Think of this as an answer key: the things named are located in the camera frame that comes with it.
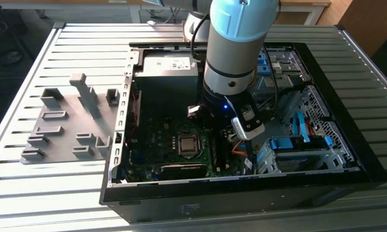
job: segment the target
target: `aluminum profile table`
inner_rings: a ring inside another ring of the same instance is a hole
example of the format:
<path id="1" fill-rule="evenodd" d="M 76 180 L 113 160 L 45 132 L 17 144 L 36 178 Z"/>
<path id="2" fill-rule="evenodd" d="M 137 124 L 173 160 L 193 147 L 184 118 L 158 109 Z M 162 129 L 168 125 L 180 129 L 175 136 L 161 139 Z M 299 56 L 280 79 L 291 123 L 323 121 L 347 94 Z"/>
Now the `aluminum profile table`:
<path id="1" fill-rule="evenodd" d="M 128 43 L 179 42 L 181 30 L 144 24 L 66 24 L 52 30 L 0 125 L 0 231 L 180 231 L 171 227 L 188 226 L 183 230 L 387 232 L 387 184 L 309 210 L 129 225 L 98 205 L 104 161 L 18 162 L 42 90 L 76 94 L 69 75 L 80 72 L 96 93 L 105 93 L 121 84 Z M 273 26 L 267 42 L 307 43 L 387 170 L 387 79 L 348 34 L 331 26 Z"/>

